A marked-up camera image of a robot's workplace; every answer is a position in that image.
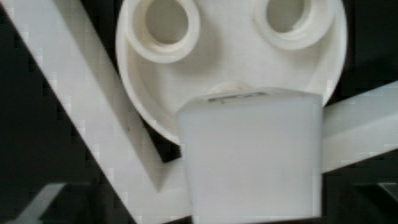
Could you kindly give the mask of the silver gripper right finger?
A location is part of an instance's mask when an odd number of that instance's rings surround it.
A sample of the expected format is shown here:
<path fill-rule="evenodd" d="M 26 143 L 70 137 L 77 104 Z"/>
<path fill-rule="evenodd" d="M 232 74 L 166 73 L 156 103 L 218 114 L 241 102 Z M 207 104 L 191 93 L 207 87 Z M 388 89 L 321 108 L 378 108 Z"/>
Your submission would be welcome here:
<path fill-rule="evenodd" d="M 392 204 L 398 204 L 398 183 L 395 182 L 379 182 L 376 184 L 379 189 L 379 199 Z"/>

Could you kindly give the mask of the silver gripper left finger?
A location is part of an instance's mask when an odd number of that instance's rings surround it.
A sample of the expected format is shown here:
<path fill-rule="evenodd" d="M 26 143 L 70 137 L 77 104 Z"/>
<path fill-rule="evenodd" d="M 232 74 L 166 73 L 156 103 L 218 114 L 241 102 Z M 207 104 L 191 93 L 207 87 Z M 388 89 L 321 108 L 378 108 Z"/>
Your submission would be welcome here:
<path fill-rule="evenodd" d="M 17 217 L 6 220 L 1 224 L 42 224 L 40 216 L 44 215 L 63 187 L 63 183 L 49 183 L 44 185 Z"/>

